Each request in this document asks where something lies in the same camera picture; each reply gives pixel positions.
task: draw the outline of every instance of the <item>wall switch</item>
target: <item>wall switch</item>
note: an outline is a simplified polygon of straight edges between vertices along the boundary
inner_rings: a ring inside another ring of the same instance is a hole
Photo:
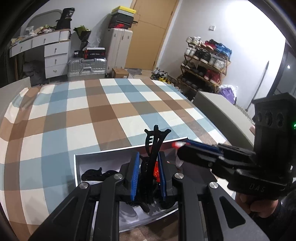
[[[210,31],[214,31],[214,30],[215,30],[215,28],[216,28],[216,26],[214,26],[214,25],[211,25],[211,26],[209,27],[209,30],[210,30]]]

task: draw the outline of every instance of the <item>white suitcase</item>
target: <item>white suitcase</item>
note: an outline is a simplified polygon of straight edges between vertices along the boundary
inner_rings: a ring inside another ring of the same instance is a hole
[[[131,43],[133,32],[127,29],[110,28],[104,36],[104,47],[106,48],[107,70],[110,74],[112,68],[123,69],[126,65],[128,48]]]

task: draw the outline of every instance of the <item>open box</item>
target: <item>open box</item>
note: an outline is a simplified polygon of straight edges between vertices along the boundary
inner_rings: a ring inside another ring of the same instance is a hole
[[[161,151],[164,151],[166,160],[172,164],[176,160],[176,151],[172,148],[172,143],[175,141],[185,141],[187,137],[164,141],[161,146]],[[78,186],[81,181],[81,175],[89,170],[102,168],[102,173],[108,170],[119,171],[120,167],[124,163],[128,163],[131,159],[133,151],[138,151],[141,155],[147,156],[145,145],[119,148],[113,150],[100,151],[96,153],[74,155],[74,170],[75,170],[75,184]],[[98,181],[87,181],[93,185],[99,183]],[[119,204],[119,232],[127,231],[138,226],[142,226],[151,223],[155,220],[165,217],[166,215],[175,212],[178,209],[178,204],[170,208],[163,210],[158,203],[154,203],[153,206],[149,205],[150,212],[145,213],[140,207],[132,207],[124,202]],[[96,209],[94,213],[94,219],[92,226],[94,228],[94,221],[96,217]]]

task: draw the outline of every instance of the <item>plaid bedspread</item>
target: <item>plaid bedspread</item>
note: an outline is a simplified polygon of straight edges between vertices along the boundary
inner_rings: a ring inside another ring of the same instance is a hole
[[[160,81],[101,79],[25,88],[0,127],[0,202],[17,237],[35,229],[75,188],[74,154],[166,139],[224,143],[219,130],[174,87]]]

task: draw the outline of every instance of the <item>yellow lid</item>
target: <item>yellow lid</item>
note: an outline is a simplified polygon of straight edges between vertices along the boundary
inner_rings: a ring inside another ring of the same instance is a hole
[[[120,10],[123,10],[123,11],[127,11],[127,12],[130,12],[130,13],[133,13],[133,14],[136,14],[136,10],[134,10],[134,9],[131,9],[131,8],[128,8],[128,7],[124,7],[124,6],[118,6],[117,8],[114,8],[113,10],[112,10],[112,12],[115,12],[115,11],[117,11],[118,9],[120,9]]]

